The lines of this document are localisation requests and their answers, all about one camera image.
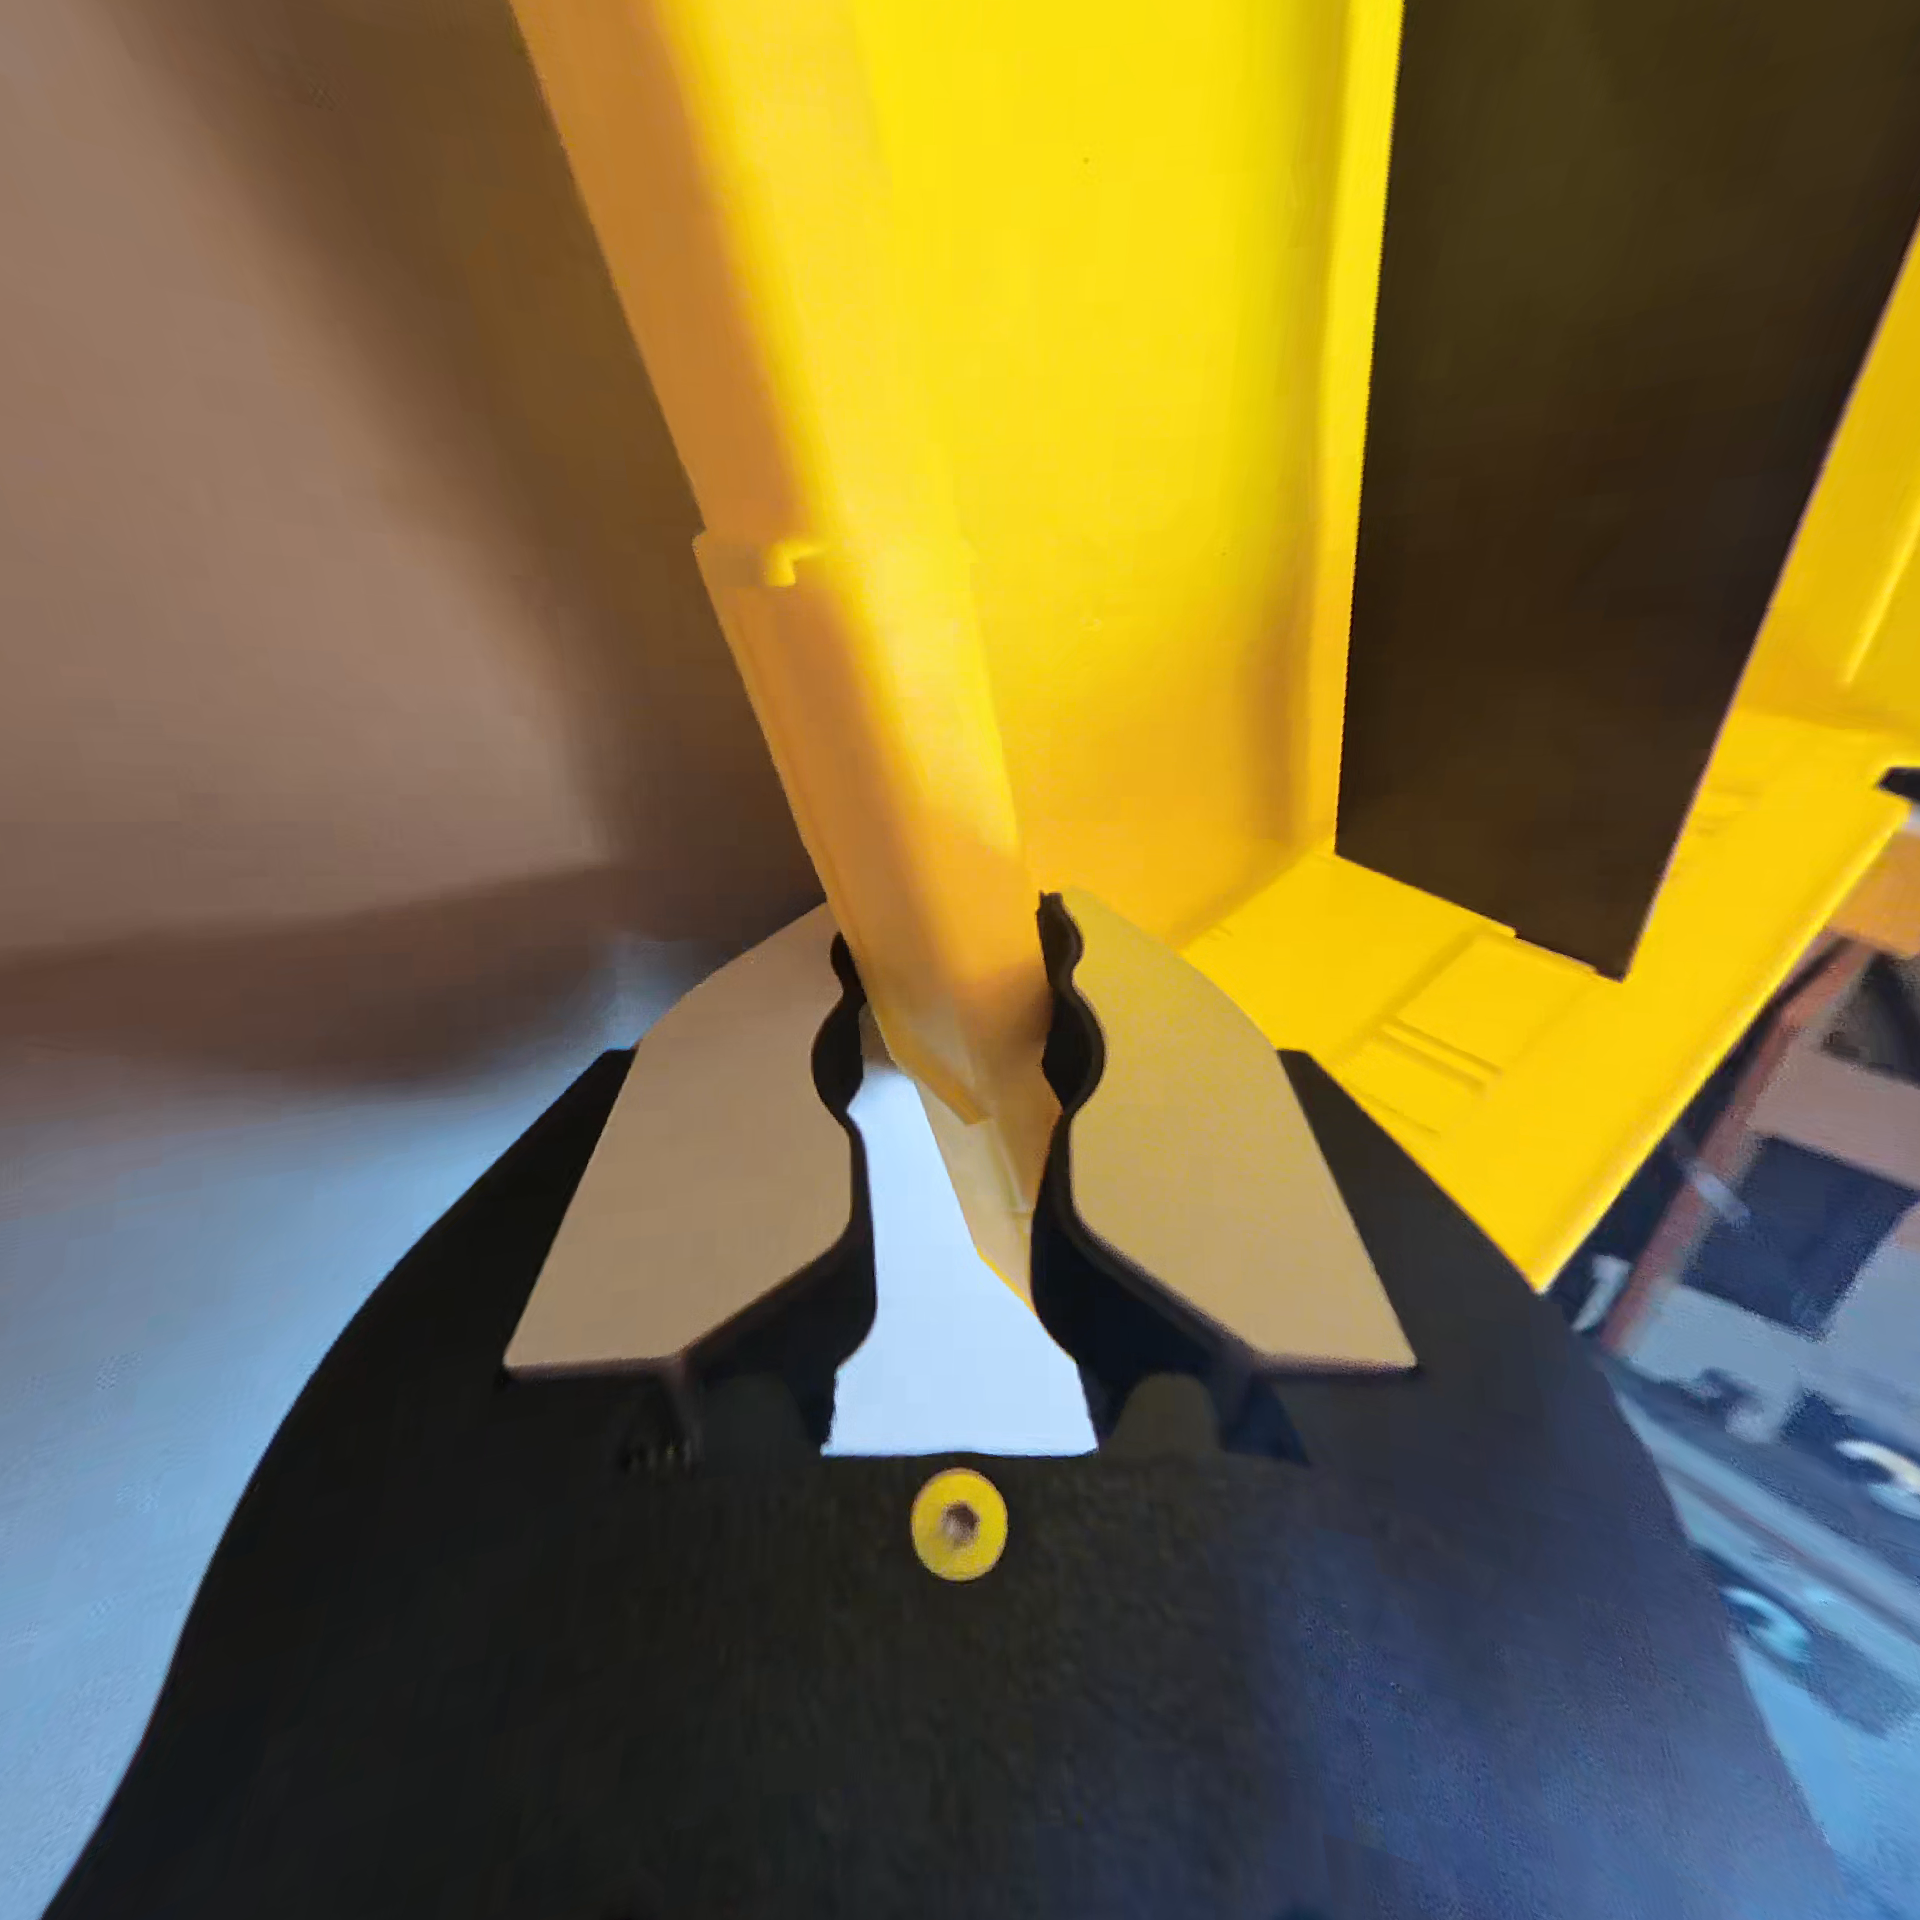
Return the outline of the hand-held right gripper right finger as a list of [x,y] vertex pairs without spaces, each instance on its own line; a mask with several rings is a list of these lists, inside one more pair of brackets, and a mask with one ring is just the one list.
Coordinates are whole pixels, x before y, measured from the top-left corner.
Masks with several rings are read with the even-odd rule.
[[1041,902],[1058,1102],[1032,1297],[1089,1377],[1406,1377],[1417,1358],[1280,1052],[1092,895]]

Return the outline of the yellow plastic bin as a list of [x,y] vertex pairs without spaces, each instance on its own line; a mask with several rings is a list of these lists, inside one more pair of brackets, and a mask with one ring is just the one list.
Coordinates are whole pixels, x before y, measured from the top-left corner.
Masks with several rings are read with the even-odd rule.
[[1916,230],[1632,968],[1346,859],[1406,4],[514,4],[808,855],[981,1251],[1038,898],[1328,1067],[1546,1284],[1916,769]]

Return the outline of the black bin divider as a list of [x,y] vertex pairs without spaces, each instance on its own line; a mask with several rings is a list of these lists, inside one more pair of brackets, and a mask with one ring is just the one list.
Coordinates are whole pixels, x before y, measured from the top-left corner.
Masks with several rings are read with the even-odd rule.
[[1916,230],[1918,7],[1404,10],[1336,849],[1624,978]]

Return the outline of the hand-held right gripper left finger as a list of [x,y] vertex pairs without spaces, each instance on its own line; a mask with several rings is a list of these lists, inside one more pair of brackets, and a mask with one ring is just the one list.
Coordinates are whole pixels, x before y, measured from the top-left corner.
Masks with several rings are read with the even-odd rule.
[[833,1383],[877,1310],[865,1006],[818,905],[658,1018],[502,1353],[512,1377]]

